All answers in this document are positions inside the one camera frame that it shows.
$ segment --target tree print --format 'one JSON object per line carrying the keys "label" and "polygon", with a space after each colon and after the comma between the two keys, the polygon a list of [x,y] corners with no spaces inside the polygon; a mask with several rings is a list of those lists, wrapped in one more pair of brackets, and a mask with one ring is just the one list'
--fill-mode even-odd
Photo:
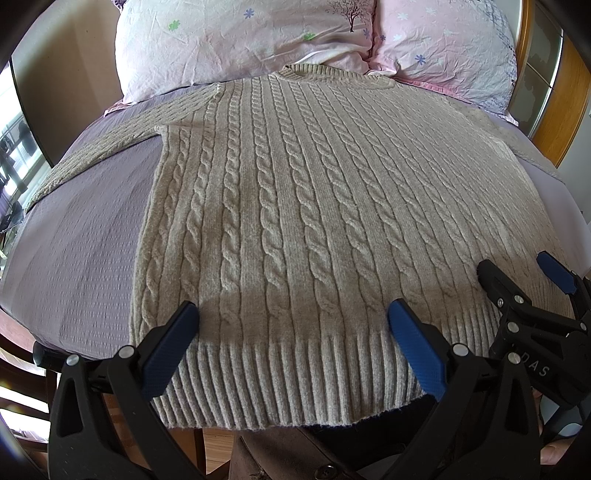
{"label": "tree print", "polygon": [[369,21],[371,19],[373,3],[374,0],[336,0],[329,2],[330,8],[326,11],[345,17],[351,27],[349,31],[352,32],[356,18],[359,18],[361,21]]}

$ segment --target wooden chair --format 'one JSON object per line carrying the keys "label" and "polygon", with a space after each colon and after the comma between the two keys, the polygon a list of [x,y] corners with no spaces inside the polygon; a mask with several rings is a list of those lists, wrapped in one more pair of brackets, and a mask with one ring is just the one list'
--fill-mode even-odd
{"label": "wooden chair", "polygon": [[[33,364],[33,354],[27,350],[15,345],[6,337],[0,334],[0,348],[10,353],[11,355],[23,360],[29,364]],[[53,403],[53,397],[57,388],[57,374],[52,370],[46,370],[46,376],[35,375],[28,371],[22,370],[9,364],[7,361],[0,359],[0,385],[9,390],[13,390],[27,397],[41,400],[49,405]],[[149,468],[145,459],[139,451],[139,447],[135,443],[129,428],[125,423],[123,415],[117,405],[113,395],[105,395],[105,404],[109,410],[113,426],[123,444],[126,454],[130,460]],[[0,408],[20,413],[37,419],[48,420],[49,414],[36,410],[34,408],[22,405],[18,402],[0,398]],[[205,441],[203,431],[200,429],[172,429],[170,431],[174,440],[181,447],[185,455],[195,464],[203,473],[206,472],[206,456],[205,456]],[[27,452],[47,452],[47,443],[36,440],[25,439],[17,437],[24,450]],[[229,462],[221,465],[207,478],[208,480],[226,480],[228,478]]]}
{"label": "wooden chair", "polygon": [[[33,364],[33,354],[15,345],[4,335],[0,335],[0,348],[16,358]],[[53,397],[57,388],[57,374],[46,370],[46,375],[35,375],[21,368],[15,367],[6,360],[0,359],[0,385],[14,392],[35,398],[47,403],[51,411]],[[0,398],[0,408],[28,417],[49,421],[49,414],[19,402]],[[32,452],[47,452],[47,442],[17,437],[23,449]]]}

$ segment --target sweater neckline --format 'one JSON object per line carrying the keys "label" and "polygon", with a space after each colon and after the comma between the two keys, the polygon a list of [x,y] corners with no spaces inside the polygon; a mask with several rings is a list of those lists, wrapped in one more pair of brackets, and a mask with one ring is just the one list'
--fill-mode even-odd
{"label": "sweater neckline", "polygon": [[311,63],[286,65],[278,72],[271,73],[271,76],[290,82],[345,83],[349,87],[364,89],[384,89],[396,84],[394,80],[383,75],[361,75],[327,65]]}

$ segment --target cable knit sweater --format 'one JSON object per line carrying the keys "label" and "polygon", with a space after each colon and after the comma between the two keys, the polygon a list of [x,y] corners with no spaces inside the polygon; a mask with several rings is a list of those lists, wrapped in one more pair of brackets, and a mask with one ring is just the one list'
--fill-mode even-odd
{"label": "cable knit sweater", "polygon": [[476,266],[490,258],[535,305],[569,314],[535,263],[544,249],[564,260],[541,200],[485,129],[433,92],[291,66],[134,118],[64,160],[37,199],[160,134],[131,342],[185,299],[201,323],[159,414],[169,426],[349,424],[421,394],[388,330],[392,300],[486,354],[499,314]]}

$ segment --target floral pillowcase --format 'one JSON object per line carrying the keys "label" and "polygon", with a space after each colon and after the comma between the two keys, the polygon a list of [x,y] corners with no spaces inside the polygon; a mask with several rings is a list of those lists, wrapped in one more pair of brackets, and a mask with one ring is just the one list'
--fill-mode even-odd
{"label": "floral pillowcase", "polygon": [[257,77],[291,63],[367,73],[374,5],[375,0],[129,0],[115,40],[124,102]]}
{"label": "floral pillowcase", "polygon": [[369,66],[500,116],[517,81],[513,36],[494,0],[378,0]]}

